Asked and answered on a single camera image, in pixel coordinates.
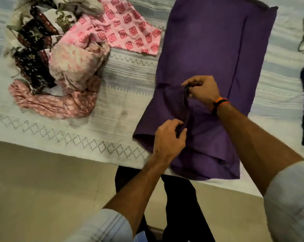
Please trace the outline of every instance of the purple shirt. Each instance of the purple shirt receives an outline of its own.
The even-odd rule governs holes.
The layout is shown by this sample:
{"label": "purple shirt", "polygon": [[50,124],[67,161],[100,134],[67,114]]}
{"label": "purple shirt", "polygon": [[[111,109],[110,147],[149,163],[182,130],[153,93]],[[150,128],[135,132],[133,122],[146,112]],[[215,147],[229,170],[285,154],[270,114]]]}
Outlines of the purple shirt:
{"label": "purple shirt", "polygon": [[133,137],[152,152],[158,126],[181,119],[188,129],[186,147],[172,170],[194,180],[239,178],[239,157],[219,119],[194,99],[187,105],[180,85],[194,75],[212,75],[221,95],[247,115],[276,13],[277,7],[246,0],[177,0],[167,23],[157,86]]}

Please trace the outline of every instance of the wristband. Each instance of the wristband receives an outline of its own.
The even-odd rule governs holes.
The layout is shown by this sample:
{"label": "wristband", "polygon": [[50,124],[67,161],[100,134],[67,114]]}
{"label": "wristband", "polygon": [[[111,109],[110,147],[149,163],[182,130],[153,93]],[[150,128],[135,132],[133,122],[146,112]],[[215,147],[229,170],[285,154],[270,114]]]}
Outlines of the wristband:
{"label": "wristband", "polygon": [[213,110],[211,111],[211,114],[214,115],[214,116],[217,116],[217,109],[220,105],[222,104],[226,104],[226,103],[230,103],[227,101],[226,98],[219,98],[217,99],[216,101],[213,102]]}

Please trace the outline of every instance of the leg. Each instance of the leg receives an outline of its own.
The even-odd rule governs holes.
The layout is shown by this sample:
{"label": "leg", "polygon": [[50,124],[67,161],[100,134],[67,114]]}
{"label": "leg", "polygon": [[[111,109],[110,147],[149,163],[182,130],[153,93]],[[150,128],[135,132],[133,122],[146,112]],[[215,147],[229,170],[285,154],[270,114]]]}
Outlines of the leg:
{"label": "leg", "polygon": [[[140,171],[141,170],[139,170],[139,169],[119,166],[117,169],[116,175],[115,175],[116,192],[120,191],[121,188],[124,187],[125,184],[128,183],[132,178],[134,178]],[[142,231],[145,231],[148,242],[156,241],[153,233],[147,227],[147,223],[146,223],[144,215],[143,215],[141,224],[138,228],[137,234]]]}
{"label": "leg", "polygon": [[162,241],[215,242],[191,182],[177,176],[162,175],[161,178],[167,195],[167,227]]}

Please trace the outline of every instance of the bedsheet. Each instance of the bedsheet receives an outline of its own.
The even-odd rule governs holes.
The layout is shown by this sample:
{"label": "bedsheet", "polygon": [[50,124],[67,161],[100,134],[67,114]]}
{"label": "bedsheet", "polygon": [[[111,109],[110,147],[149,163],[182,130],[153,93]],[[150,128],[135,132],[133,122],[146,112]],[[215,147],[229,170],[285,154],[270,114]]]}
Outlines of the bedsheet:
{"label": "bedsheet", "polygon": [[[128,1],[149,23],[163,31],[163,37],[175,0]],[[300,126],[303,92],[299,79],[304,54],[297,52],[303,34],[304,0],[261,1],[279,6],[279,10],[250,118],[304,155]],[[102,72],[96,108],[89,118],[53,120],[21,111],[7,90],[13,79],[1,58],[5,22],[15,4],[16,0],[0,0],[0,141],[141,168],[148,153],[132,140],[132,134],[152,98],[158,56],[112,48]],[[239,180],[211,179],[207,183],[260,195],[243,166]]]}

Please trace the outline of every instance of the beige floor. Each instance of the beige floor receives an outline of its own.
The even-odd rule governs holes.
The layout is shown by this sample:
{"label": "beige floor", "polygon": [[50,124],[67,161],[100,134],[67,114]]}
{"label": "beige floor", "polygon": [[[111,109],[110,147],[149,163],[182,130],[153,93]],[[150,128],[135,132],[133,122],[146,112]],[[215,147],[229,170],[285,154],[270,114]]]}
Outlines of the beige floor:
{"label": "beige floor", "polygon": [[[0,242],[62,241],[115,194],[116,165],[0,142]],[[263,199],[193,182],[217,242],[271,241]],[[151,226],[166,226],[159,181],[146,208]]]}

